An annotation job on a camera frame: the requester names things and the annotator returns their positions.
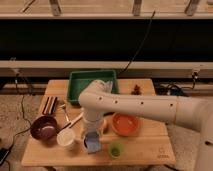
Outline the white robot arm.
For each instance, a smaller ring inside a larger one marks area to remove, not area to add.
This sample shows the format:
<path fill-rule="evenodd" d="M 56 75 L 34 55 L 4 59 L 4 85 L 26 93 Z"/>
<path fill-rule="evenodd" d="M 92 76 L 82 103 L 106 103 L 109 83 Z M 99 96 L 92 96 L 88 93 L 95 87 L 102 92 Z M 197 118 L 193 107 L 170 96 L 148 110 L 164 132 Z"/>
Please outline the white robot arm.
<path fill-rule="evenodd" d="M 184 96 L 111 94 L 107 84 L 94 80 L 79 95 L 85 132 L 100 127 L 108 112 L 173 123 L 200 133 L 194 171 L 213 171 L 213 101 Z"/>

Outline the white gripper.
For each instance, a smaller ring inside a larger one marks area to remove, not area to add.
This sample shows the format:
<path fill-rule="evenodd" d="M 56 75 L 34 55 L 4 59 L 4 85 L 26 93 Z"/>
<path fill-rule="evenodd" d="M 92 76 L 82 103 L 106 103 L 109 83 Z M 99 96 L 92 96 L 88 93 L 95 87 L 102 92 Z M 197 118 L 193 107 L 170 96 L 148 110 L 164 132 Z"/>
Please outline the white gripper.
<path fill-rule="evenodd" d="M 84 139 L 88 133 L 96 132 L 99 136 L 103 134 L 103 121 L 95 121 L 90 122 L 87 120 L 82 121 L 82 131 L 81 131 L 81 138 Z"/>

